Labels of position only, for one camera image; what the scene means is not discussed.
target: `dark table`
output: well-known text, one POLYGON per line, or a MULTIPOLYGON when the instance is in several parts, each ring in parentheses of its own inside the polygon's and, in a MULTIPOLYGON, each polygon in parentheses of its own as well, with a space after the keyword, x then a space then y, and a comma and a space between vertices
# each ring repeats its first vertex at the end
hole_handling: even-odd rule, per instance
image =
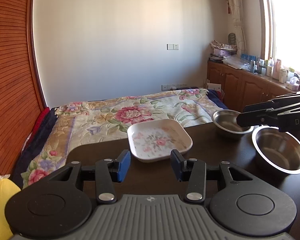
MULTIPOLYGON (((243 136, 239 141, 220 137, 213 123, 188 127, 185 129, 193 140, 193 146, 186 159, 197 158, 209 165, 219 165, 221 161, 230 161, 247 170, 260 179, 287 193, 298 208, 297 218, 290 235, 300 240, 300 174, 278 177, 260 169, 255 164, 255 148, 251 134, 243 136)), ((115 159, 124 149, 129 149, 128 139, 82 145, 72 150, 67 163, 80 161, 82 165, 94 165, 98 160, 115 159)), ((187 182, 178 182, 170 166, 170 160, 154 163, 142 163, 131 156, 131 165, 123 183, 114 184, 118 198, 122 194, 179 194, 184 195, 187 182)), ((207 181, 207 197, 218 191, 215 181, 207 181)), ((94 182, 84 183, 84 192, 95 198, 94 182)))

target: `floral bedspread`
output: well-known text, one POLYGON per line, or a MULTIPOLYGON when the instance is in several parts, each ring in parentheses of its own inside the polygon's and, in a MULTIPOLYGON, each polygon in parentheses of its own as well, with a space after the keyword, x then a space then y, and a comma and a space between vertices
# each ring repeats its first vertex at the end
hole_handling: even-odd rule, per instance
POLYGON ((206 89, 176 90, 56 108, 58 119, 48 140, 21 174, 23 187, 64 166, 69 152, 80 145, 127 138, 134 123, 170 118, 189 127, 212 122, 211 116, 220 108, 207 93, 206 89))

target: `beige curtain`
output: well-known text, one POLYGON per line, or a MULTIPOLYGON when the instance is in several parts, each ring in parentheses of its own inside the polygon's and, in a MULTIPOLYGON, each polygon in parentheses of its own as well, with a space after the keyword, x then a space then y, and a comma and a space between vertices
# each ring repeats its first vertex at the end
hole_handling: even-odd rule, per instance
POLYGON ((234 29, 235 29, 235 36, 237 38, 237 46, 238 52, 237 54, 240 56, 242 53, 246 53, 246 40, 243 33, 242 28, 242 0, 229 0, 229 5, 231 9, 234 29))

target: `floral tray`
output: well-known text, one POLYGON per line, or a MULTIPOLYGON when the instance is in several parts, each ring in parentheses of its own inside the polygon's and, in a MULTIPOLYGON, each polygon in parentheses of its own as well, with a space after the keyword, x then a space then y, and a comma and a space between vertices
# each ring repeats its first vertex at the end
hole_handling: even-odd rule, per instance
POLYGON ((142 162, 167 159, 173 149, 186 153, 192 147, 191 137, 172 119, 136 123, 127 133, 131 153, 142 162))

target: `cabinet door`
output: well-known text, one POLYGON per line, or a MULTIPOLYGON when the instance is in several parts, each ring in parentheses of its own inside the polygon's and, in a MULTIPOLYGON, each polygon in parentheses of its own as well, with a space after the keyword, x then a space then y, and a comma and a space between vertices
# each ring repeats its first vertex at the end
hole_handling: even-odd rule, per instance
POLYGON ((267 84, 265 82, 248 74, 243 75, 240 89, 241 96, 239 97, 240 112, 243 111, 245 106, 261 103, 266 91, 267 84))
POLYGON ((221 84, 222 66, 217 63, 208 62, 207 79, 210 83, 221 84))
POLYGON ((278 86, 273 85, 273 84, 269 84, 267 92, 266 92, 266 100, 265 101, 271 100, 271 99, 273 99, 277 96, 285 95, 285 94, 288 94, 288 93, 291 93, 291 92, 289 92, 285 88, 278 87, 278 86))
POLYGON ((240 110, 238 97, 240 95, 240 88, 242 83, 242 73, 241 70, 223 68, 222 73, 222 84, 223 90, 225 92, 225 97, 223 98, 223 103, 231 110, 240 110))

